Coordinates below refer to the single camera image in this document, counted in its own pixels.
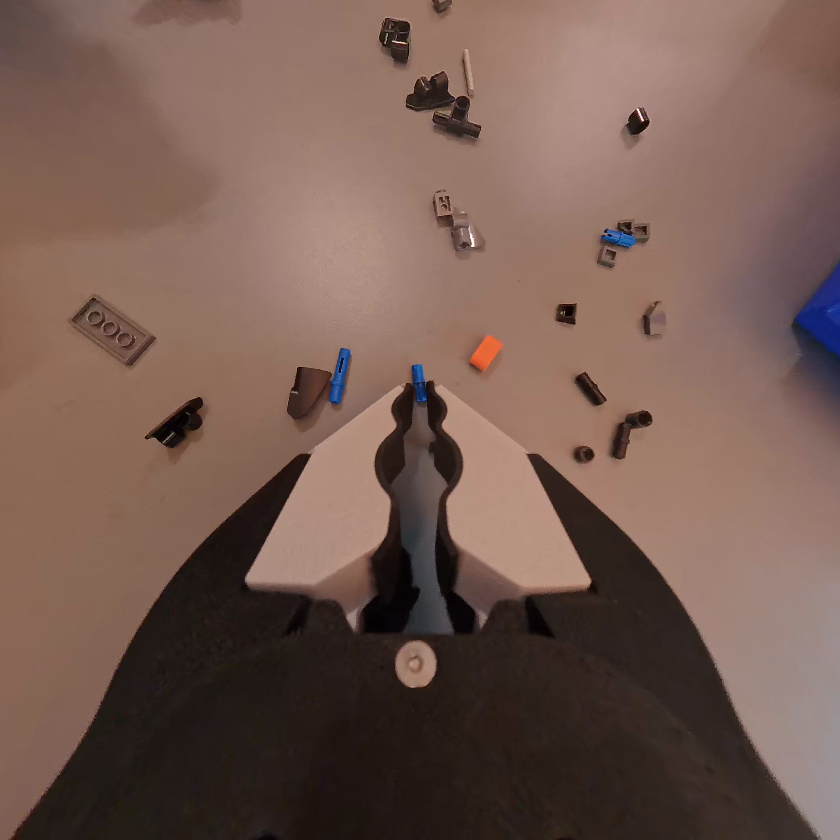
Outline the blue plastic bin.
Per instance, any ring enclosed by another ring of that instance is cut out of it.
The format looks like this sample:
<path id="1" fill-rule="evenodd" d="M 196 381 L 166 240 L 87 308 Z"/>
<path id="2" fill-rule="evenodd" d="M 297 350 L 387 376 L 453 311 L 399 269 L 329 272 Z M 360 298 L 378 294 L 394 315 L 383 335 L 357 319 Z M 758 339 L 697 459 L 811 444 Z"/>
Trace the blue plastic bin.
<path id="1" fill-rule="evenodd" d="M 792 327 L 839 358 L 839 264 L 796 313 Z"/>

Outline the black lego plate with clip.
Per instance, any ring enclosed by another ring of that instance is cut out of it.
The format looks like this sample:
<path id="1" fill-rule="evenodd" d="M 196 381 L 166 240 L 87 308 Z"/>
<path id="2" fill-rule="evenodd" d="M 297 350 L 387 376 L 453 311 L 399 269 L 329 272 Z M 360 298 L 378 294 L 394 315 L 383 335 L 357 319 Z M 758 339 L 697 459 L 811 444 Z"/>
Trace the black lego plate with clip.
<path id="1" fill-rule="evenodd" d="M 166 448 L 176 448 L 186 440 L 189 433 L 202 427 L 203 417 L 200 412 L 203 405 L 200 396 L 187 401 L 147 433 L 144 439 L 156 440 Z"/>

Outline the grey lego plate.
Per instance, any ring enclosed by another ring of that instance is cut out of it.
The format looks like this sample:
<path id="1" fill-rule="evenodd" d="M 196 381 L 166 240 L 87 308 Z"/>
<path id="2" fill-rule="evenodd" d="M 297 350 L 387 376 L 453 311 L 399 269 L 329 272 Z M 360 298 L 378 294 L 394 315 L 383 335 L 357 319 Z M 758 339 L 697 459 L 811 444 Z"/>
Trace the grey lego plate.
<path id="1" fill-rule="evenodd" d="M 156 337 L 98 295 L 92 295 L 68 322 L 126 367 L 134 366 Z"/>

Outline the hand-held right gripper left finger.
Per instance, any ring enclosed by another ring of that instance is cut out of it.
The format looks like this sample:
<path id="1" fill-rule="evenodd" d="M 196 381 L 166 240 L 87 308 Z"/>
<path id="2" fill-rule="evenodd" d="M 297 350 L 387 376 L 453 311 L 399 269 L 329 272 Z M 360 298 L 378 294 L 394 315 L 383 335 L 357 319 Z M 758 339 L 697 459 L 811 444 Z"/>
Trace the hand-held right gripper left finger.
<path id="1" fill-rule="evenodd" d="M 399 385 L 309 453 L 247 572 L 251 591 L 336 602 L 366 632 L 406 627 L 418 589 L 394 483 L 413 405 Z"/>

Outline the black lego connector block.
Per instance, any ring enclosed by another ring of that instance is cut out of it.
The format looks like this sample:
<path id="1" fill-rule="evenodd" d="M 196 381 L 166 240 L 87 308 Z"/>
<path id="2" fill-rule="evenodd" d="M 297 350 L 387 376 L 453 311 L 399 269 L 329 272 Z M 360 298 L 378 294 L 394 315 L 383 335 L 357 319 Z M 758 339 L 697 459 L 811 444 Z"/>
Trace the black lego connector block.
<path id="1" fill-rule="evenodd" d="M 407 63 L 411 52 L 411 25 L 400 18 L 386 17 L 381 23 L 379 34 L 381 46 L 394 62 Z"/>

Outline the light grey lego joint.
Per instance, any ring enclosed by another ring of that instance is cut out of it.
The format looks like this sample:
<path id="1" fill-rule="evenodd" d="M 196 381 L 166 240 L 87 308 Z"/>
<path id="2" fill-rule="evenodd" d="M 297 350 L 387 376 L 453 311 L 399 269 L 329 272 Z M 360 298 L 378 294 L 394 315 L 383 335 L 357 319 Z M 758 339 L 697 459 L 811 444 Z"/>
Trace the light grey lego joint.
<path id="1" fill-rule="evenodd" d="M 450 234 L 454 250 L 458 253 L 468 253 L 484 250 L 486 240 L 472 222 L 466 211 L 453 208 L 450 224 Z"/>

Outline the dark lego wedge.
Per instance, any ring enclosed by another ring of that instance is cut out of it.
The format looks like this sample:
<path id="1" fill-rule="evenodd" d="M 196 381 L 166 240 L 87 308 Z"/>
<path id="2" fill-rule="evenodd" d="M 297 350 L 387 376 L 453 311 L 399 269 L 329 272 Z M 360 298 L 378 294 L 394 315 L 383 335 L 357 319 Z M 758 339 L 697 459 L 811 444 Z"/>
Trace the dark lego wedge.
<path id="1" fill-rule="evenodd" d="M 318 402 L 320 395 L 331 385 L 330 371 L 307 366 L 297 367 L 295 380 L 289 391 L 287 414 L 295 421 L 308 415 Z"/>

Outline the black curved lego piece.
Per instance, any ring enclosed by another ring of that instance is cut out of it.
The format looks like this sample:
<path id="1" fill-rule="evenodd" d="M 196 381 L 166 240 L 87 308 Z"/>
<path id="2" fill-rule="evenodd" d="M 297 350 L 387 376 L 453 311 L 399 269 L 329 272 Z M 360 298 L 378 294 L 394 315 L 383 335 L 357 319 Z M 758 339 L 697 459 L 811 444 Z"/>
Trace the black curved lego piece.
<path id="1" fill-rule="evenodd" d="M 405 105 L 415 112 L 440 110 L 455 102 L 448 88 L 449 79 L 442 70 L 431 77 L 420 77 L 415 81 L 413 91 L 406 96 Z"/>

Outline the black T-shaped lego connector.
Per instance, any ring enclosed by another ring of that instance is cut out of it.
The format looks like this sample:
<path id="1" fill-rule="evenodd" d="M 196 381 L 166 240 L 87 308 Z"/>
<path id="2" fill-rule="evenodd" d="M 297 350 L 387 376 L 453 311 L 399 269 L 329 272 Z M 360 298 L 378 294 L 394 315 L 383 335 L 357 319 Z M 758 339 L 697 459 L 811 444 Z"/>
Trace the black T-shaped lego connector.
<path id="1" fill-rule="evenodd" d="M 477 140 L 481 126 L 469 119 L 470 104 L 471 100 L 468 96 L 457 97 L 450 112 L 434 112 L 433 125 L 452 136 Z"/>

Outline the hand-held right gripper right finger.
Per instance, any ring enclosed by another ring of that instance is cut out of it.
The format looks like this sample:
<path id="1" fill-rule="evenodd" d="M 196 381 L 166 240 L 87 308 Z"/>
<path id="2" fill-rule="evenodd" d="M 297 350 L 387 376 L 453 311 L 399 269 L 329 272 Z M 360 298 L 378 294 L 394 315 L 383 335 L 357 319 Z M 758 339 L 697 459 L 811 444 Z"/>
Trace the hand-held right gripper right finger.
<path id="1" fill-rule="evenodd" d="M 435 567 L 456 634 L 503 601 L 586 592 L 592 578 L 529 453 L 444 386 L 427 385 L 437 505 Z"/>

